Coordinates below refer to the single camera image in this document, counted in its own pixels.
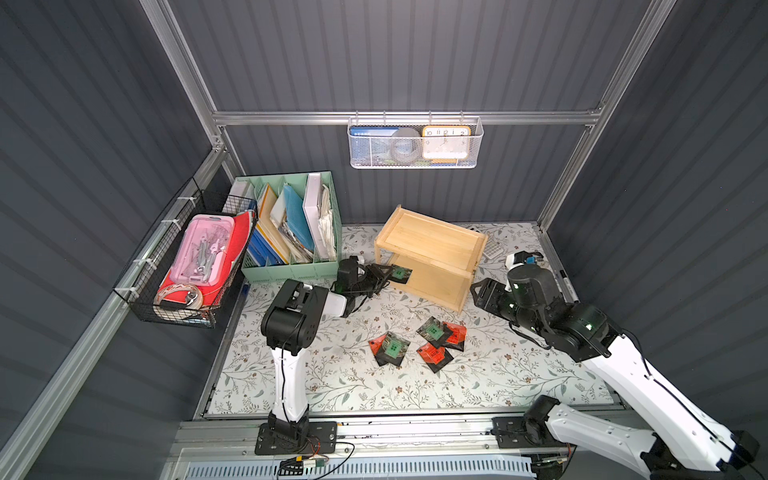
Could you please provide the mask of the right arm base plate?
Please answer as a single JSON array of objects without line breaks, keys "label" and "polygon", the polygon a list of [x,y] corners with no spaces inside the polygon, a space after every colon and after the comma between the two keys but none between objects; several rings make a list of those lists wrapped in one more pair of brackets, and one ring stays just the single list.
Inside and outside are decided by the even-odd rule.
[{"label": "right arm base plate", "polygon": [[500,449],[567,447],[566,443],[556,440],[543,423],[524,417],[493,417],[490,434]]}]

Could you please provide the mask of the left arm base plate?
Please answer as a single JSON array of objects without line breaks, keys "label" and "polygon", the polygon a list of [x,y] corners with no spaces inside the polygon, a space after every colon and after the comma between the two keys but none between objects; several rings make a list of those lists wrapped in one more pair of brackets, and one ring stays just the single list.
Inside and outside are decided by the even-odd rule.
[{"label": "left arm base plate", "polygon": [[299,422],[289,425],[282,421],[264,423],[259,427],[254,447],[257,456],[288,454],[330,454],[335,451],[338,425],[331,421]]}]

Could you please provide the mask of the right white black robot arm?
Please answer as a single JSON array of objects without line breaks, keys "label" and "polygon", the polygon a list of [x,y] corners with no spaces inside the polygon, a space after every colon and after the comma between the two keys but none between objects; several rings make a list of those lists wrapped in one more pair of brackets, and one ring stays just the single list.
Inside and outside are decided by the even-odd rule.
[{"label": "right white black robot arm", "polygon": [[471,285],[474,305],[506,320],[516,333],[540,337],[601,378],[646,422],[617,425],[541,395],[523,417],[535,444],[556,440],[584,447],[646,479],[739,479],[760,449],[744,430],[731,430],[698,408],[646,359],[636,337],[599,308],[569,303],[553,273],[517,264],[506,282]]}]

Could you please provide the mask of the red tea bag bottom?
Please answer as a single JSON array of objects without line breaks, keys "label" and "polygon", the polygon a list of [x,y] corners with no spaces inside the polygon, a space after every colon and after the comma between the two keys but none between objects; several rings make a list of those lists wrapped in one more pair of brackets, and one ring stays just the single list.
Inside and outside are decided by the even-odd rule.
[{"label": "red tea bag bottom", "polygon": [[430,343],[419,347],[417,353],[433,373],[439,372],[453,361],[453,356],[445,347],[435,347]]}]

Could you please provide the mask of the grey tape roll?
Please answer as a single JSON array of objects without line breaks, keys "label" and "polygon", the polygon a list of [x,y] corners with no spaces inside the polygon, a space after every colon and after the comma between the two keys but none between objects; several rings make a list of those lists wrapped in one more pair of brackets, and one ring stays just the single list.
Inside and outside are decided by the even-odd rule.
[{"label": "grey tape roll", "polygon": [[421,136],[416,129],[402,127],[392,135],[390,154],[399,164],[412,164],[419,160],[422,156],[421,148]]}]

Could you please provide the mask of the wooden two-tier shelf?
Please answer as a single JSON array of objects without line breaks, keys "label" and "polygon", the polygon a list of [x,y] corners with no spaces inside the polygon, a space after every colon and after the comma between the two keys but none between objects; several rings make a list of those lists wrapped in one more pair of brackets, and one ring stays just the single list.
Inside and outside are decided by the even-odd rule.
[{"label": "wooden two-tier shelf", "polygon": [[460,313],[487,241],[484,233],[398,206],[374,241],[375,262],[388,252],[389,265],[411,271],[402,291]]}]

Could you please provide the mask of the white mesh wall basket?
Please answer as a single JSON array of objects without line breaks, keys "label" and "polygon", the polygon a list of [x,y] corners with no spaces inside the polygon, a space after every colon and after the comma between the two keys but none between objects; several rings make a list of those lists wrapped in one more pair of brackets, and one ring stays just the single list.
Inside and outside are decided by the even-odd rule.
[{"label": "white mesh wall basket", "polygon": [[468,115],[356,115],[348,120],[350,164],[360,170],[473,169],[484,125]]}]

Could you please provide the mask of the pink plastic tool case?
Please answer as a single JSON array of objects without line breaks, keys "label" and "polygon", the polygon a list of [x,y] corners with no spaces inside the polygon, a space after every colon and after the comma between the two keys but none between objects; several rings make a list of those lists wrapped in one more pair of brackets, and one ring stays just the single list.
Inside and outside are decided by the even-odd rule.
[{"label": "pink plastic tool case", "polygon": [[217,284],[234,227],[235,221],[229,216],[194,216],[171,266],[170,279],[176,284]]}]

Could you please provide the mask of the green tea bag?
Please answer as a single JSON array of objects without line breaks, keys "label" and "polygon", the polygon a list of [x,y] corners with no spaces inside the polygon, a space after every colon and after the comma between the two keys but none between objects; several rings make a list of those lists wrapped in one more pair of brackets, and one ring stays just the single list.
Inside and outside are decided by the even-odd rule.
[{"label": "green tea bag", "polygon": [[391,282],[404,285],[408,283],[411,275],[412,275],[411,269],[402,267],[399,265],[393,265],[390,272],[389,279]]},{"label": "green tea bag", "polygon": [[442,347],[451,337],[451,330],[440,320],[430,317],[418,329],[417,333],[435,348]]},{"label": "green tea bag", "polygon": [[377,361],[383,364],[391,364],[400,367],[410,346],[410,341],[388,331],[375,353]]}]

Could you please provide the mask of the red folder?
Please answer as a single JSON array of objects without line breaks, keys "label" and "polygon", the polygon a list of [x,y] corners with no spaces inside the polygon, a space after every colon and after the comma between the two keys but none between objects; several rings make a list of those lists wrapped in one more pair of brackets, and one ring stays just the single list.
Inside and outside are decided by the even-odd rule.
[{"label": "red folder", "polygon": [[[219,215],[219,216],[229,216],[229,217],[232,217],[235,221],[235,227],[232,232],[226,257],[224,259],[223,272],[219,282],[209,287],[197,286],[201,290],[204,296],[203,306],[200,307],[199,309],[184,308],[181,305],[173,304],[173,303],[164,303],[161,306],[155,305],[153,303],[154,309],[159,312],[160,316],[166,318],[166,317],[171,317],[177,314],[179,316],[186,318],[188,316],[193,315],[197,311],[213,309],[221,303],[221,298],[223,297],[226,291],[226,288],[231,283],[230,277],[239,268],[241,257],[244,253],[244,250],[246,249],[246,244],[253,227],[253,212],[250,210],[246,210],[234,216],[230,216],[230,215]],[[161,285],[158,288],[157,292],[168,285],[176,284],[170,279],[171,266],[164,280],[161,282]]]}]

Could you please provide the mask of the teal folder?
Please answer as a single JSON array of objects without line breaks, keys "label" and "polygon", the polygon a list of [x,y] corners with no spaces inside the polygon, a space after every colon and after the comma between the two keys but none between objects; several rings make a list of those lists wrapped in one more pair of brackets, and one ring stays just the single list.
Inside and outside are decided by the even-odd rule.
[{"label": "teal folder", "polygon": [[315,244],[303,209],[303,199],[288,183],[283,187],[287,228],[295,241],[310,254],[314,253]]}]

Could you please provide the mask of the red tea bag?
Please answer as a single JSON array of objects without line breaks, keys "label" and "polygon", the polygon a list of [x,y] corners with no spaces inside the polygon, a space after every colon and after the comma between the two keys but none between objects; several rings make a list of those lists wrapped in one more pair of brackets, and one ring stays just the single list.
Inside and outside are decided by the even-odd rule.
[{"label": "red tea bag", "polygon": [[433,373],[439,372],[453,361],[453,356],[445,347],[435,347],[430,343],[419,347],[417,353]]},{"label": "red tea bag", "polygon": [[463,352],[465,350],[467,328],[450,322],[444,322],[443,327],[449,333],[449,337],[444,341],[444,346],[448,349]]},{"label": "red tea bag", "polygon": [[376,337],[368,341],[369,347],[374,356],[378,355],[385,338],[386,338],[386,335],[381,335],[379,337]]}]

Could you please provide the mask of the red tea bag right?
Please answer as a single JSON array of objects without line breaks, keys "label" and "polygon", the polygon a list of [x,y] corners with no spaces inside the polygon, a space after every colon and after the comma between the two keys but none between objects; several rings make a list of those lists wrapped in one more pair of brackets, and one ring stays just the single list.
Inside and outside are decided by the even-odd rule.
[{"label": "red tea bag right", "polygon": [[449,337],[444,341],[444,346],[448,349],[463,352],[465,350],[467,328],[450,322],[444,322],[443,327],[449,333]]}]

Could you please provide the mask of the red tea bag left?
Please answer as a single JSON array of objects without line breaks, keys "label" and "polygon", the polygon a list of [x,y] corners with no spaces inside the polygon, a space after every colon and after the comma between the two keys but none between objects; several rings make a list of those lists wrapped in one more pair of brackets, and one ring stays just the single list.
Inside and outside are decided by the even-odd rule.
[{"label": "red tea bag left", "polygon": [[386,335],[381,335],[379,337],[376,337],[368,341],[369,347],[374,356],[378,355],[385,338],[386,338]]}]

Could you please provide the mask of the black marker pen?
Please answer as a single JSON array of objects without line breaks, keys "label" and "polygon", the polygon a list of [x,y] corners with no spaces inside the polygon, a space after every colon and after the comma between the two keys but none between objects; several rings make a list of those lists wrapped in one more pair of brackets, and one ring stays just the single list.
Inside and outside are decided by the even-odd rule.
[{"label": "black marker pen", "polygon": [[564,291],[567,293],[568,300],[572,303],[579,303],[580,299],[567,273],[563,269],[561,269],[559,271],[559,276],[560,276],[561,284],[564,288]]}]

